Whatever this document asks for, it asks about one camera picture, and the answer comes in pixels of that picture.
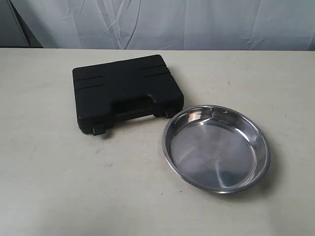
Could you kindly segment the black plastic tool case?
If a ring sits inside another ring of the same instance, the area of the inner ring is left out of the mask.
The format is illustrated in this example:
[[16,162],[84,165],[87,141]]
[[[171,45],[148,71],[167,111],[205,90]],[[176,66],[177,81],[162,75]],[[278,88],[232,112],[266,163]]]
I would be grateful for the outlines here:
[[153,115],[172,118],[184,95],[161,55],[83,66],[72,71],[78,127],[104,134],[116,123]]

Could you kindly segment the round stainless steel tray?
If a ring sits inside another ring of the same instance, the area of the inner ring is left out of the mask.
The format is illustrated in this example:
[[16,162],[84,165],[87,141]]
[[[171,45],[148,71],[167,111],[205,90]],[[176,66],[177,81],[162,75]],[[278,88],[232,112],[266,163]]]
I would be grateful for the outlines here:
[[245,115],[218,105],[198,105],[177,113],[165,126],[163,154],[187,183],[217,194],[256,185],[271,163],[268,141]]

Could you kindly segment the white backdrop curtain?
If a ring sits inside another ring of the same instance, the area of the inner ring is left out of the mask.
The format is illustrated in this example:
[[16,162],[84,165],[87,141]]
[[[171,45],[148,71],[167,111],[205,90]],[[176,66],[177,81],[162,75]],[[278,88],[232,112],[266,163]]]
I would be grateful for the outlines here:
[[2,47],[315,48],[312,0],[3,0]]

